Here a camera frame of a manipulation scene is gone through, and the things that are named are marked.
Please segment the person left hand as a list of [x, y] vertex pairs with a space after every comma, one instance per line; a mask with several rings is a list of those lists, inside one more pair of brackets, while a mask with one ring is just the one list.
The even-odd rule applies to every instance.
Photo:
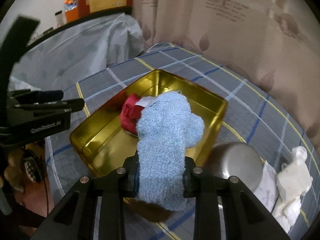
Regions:
[[24, 148], [15, 149], [5, 157], [4, 174], [1, 176], [1, 185], [9, 183], [9, 188], [13, 190], [14, 199], [18, 204], [47, 217], [54, 207], [53, 198], [50, 195], [50, 185], [48, 176], [44, 174], [44, 181], [32, 182], [27, 176], [24, 166], [21, 164], [22, 154], [25, 150], [32, 150], [44, 164], [44, 146], [36, 142], [26, 145]]

